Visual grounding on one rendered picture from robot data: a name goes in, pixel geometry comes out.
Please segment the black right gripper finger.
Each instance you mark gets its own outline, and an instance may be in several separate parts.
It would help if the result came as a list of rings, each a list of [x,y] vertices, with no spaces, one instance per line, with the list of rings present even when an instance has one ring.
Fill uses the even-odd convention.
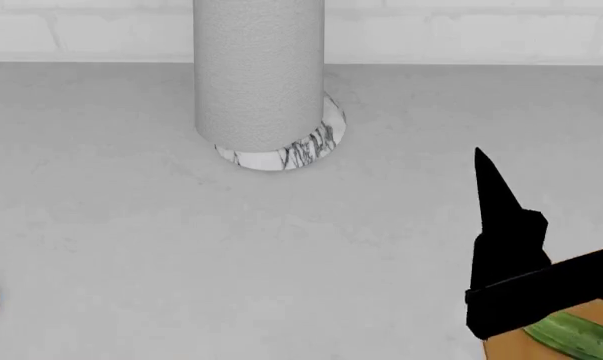
[[[524,209],[490,158],[475,149],[481,233],[474,241],[470,289],[478,290],[551,265],[543,250],[548,221]]]

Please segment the green cucumber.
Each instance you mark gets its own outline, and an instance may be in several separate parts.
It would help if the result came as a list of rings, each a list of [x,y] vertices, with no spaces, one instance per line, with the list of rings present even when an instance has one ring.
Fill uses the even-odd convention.
[[[534,341],[575,360],[603,360],[603,326],[565,311],[522,329]]]

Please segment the light wooden cutting board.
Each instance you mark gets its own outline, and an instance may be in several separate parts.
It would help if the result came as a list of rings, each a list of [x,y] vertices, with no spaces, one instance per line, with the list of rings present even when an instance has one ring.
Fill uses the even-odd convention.
[[[603,300],[596,299],[566,311],[603,326]],[[486,360],[574,360],[544,347],[521,329],[489,338],[483,347]]]

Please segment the marble paper towel holder base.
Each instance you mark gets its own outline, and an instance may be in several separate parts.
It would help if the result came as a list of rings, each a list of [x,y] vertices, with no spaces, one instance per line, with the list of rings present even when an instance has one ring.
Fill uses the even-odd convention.
[[[250,170],[283,171],[307,166],[329,155],[341,143],[346,130],[344,110],[327,92],[323,92],[323,118],[307,137],[270,152],[236,152],[214,146],[227,161]]]

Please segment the white paper towel roll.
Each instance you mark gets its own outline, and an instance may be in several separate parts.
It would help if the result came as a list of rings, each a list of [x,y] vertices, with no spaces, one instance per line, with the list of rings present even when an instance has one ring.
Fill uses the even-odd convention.
[[[216,146],[271,152],[318,127],[325,0],[193,0],[195,127]]]

